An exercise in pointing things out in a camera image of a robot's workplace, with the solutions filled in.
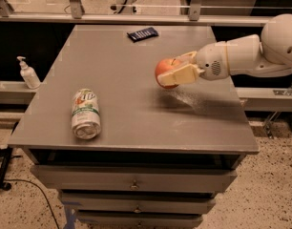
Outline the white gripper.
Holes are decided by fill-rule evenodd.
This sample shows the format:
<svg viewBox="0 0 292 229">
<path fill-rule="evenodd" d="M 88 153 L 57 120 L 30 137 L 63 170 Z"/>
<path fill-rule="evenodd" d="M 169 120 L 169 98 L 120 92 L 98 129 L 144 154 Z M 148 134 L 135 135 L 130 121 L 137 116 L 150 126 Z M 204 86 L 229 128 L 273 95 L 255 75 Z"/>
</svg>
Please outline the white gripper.
<svg viewBox="0 0 292 229">
<path fill-rule="evenodd" d="M 229 76 L 226 43 L 218 42 L 204 46 L 198 52 L 192 51 L 177 56 L 181 62 L 172 70 L 158 76 L 163 88 L 174 88 L 181 84 L 194 83 L 199 77 L 206 80 L 219 80 Z"/>
</svg>

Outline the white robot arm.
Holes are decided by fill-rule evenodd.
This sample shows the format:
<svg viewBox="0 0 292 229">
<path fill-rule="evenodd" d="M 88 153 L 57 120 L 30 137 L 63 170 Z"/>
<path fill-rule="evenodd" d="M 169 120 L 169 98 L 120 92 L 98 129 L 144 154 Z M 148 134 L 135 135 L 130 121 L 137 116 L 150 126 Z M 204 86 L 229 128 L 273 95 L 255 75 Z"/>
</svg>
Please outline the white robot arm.
<svg viewBox="0 0 292 229">
<path fill-rule="evenodd" d="M 292 14 L 273 17 L 261 34 L 208 44 L 171 60 L 169 70 L 156 73 L 163 88 L 190 84 L 200 78 L 224 79 L 230 75 L 280 77 L 292 74 Z"/>
</svg>

